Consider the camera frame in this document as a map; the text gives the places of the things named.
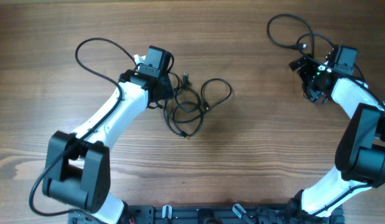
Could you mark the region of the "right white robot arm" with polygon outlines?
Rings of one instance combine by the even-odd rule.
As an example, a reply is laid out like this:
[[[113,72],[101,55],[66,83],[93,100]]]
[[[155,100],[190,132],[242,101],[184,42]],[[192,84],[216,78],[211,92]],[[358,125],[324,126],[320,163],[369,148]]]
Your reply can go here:
[[[315,185],[301,190],[287,204],[289,217],[329,217],[358,193],[385,184],[385,103],[370,92],[358,69],[357,49],[336,45],[325,63],[311,54],[289,63],[303,81],[312,103],[331,98],[350,118],[335,154],[335,165]]]

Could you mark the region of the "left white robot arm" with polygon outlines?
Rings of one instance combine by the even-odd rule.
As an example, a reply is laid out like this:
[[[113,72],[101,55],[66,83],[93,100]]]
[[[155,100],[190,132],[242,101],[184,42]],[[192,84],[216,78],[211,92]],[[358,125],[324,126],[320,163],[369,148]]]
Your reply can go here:
[[[110,151],[131,121],[172,95],[168,76],[173,55],[150,46],[135,55],[137,67],[120,74],[107,102],[72,133],[49,140],[40,178],[45,196],[71,205],[69,223],[132,223],[126,202],[110,193]]]

